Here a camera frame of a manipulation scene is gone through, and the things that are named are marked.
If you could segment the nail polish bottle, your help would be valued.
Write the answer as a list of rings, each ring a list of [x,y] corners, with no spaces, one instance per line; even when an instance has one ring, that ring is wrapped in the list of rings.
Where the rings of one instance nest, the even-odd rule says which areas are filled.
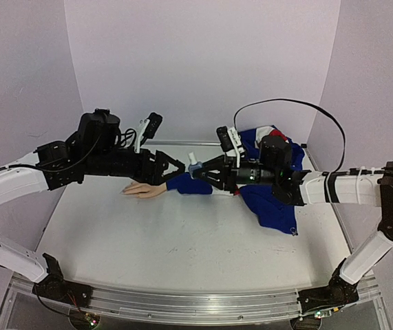
[[[190,152],[188,154],[188,158],[189,158],[188,172],[192,179],[196,179],[197,176],[195,172],[202,168],[202,162],[198,161],[194,152]]]

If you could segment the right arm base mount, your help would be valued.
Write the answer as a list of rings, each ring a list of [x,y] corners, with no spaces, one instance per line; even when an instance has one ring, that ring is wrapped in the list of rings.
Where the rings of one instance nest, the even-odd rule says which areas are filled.
[[[315,312],[344,307],[359,300],[357,285],[350,284],[340,277],[343,260],[332,273],[326,286],[303,289],[298,293],[297,302],[300,303],[303,316]]]

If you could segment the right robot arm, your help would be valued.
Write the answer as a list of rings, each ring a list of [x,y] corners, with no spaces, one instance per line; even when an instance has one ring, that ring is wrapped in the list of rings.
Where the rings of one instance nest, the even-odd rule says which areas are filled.
[[[266,185],[280,202],[292,206],[359,204],[379,207],[376,230],[346,258],[329,286],[354,287],[393,248],[393,162],[383,168],[341,172],[293,170],[293,150],[280,136],[262,139],[257,160],[246,159],[237,137],[220,137],[224,154],[206,162],[189,154],[189,170],[219,190],[233,193],[239,185]]]

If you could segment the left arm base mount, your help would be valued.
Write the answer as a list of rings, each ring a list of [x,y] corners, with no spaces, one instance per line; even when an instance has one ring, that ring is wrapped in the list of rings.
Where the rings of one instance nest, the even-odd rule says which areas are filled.
[[[89,307],[92,298],[90,285],[64,279],[59,262],[47,253],[43,253],[46,262],[45,276],[34,284],[32,293],[39,298],[72,304],[78,308]]]

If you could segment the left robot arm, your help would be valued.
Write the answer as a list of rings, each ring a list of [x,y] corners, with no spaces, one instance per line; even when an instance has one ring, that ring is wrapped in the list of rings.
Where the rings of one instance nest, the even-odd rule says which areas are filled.
[[[151,152],[143,144],[154,137],[162,116],[151,113],[140,123],[135,139],[123,141],[120,118],[108,109],[84,113],[78,129],[65,141],[38,147],[15,162],[0,167],[0,205],[32,193],[52,191],[85,176],[127,177],[138,183],[159,186],[183,174],[185,166],[162,151]],[[69,293],[58,261],[37,254],[0,234],[0,266],[36,284],[54,300]]]

